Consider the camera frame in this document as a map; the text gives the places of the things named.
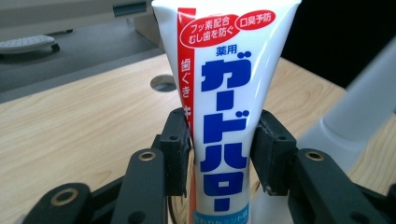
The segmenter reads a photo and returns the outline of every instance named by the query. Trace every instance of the white tube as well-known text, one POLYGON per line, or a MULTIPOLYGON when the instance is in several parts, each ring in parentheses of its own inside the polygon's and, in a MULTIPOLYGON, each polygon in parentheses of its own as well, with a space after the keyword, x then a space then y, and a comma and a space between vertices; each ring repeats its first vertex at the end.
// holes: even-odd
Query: white tube
POLYGON ((248 158, 300 0, 155 0, 192 132, 190 222, 250 223, 248 158))

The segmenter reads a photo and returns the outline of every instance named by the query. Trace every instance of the red stripe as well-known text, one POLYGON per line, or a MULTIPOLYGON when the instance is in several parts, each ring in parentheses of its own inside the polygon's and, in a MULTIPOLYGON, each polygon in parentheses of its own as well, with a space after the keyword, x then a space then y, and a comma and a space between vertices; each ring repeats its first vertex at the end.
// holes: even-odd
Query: red stripe
POLYGON ((185 47, 181 43, 180 34, 184 27, 195 20, 195 8, 179 8, 177 11, 177 62, 178 62, 178 85, 180 87, 180 99, 184 107, 187 121, 193 136, 193 111, 194 111, 194 49, 185 47))
MULTIPOLYGON (((193 137, 194 130, 194 66, 195 66, 195 53, 194 49, 185 47, 181 43, 180 34, 184 27, 195 19, 195 8, 179 8, 177 11, 177 71, 178 71, 178 86, 180 87, 180 99, 181 104, 185 108, 185 115, 188 111, 186 108, 190 108, 191 114, 186 116, 190 126, 191 138, 193 137), (182 64, 190 60, 190 70, 183 71, 182 64), (188 97, 186 96, 186 88, 189 90, 188 97)), ((191 194, 190 194, 190 215, 189 221, 192 223, 192 213, 196 209, 196 189, 195 189, 195 169, 192 169, 191 176, 191 194)))

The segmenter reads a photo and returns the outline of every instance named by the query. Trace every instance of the wooden desk surface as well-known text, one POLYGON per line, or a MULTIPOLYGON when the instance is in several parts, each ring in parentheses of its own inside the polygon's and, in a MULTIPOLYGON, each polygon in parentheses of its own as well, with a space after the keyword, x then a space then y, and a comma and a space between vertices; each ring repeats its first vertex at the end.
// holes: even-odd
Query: wooden desk surface
MULTIPOLYGON (((0 223, 13 223, 47 191, 68 182, 92 190, 122 176, 130 156, 150 147, 176 91, 154 91, 171 74, 164 55, 0 105, 0 223)), ((265 109, 298 137, 344 91, 281 60, 265 109)), ((396 182, 396 118, 383 127, 351 173, 386 193, 396 182)))

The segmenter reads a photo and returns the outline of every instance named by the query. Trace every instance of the white toothpaste tube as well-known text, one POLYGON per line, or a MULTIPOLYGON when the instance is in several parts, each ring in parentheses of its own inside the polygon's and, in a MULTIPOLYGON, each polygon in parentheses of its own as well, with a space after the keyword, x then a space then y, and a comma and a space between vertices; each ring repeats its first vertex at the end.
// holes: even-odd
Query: white toothpaste tube
POLYGON ((250 223, 249 152, 300 0, 155 0, 190 125, 190 223, 250 223))

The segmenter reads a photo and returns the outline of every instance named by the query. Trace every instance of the printed logo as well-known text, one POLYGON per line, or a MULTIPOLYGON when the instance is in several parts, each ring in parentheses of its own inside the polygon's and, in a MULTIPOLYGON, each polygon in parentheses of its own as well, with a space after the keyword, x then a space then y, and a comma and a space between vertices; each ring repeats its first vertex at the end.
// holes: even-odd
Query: printed logo
POLYGON ((257 30, 271 24, 275 17, 275 12, 270 10, 252 11, 240 16, 236 20, 235 26, 240 30, 257 30))

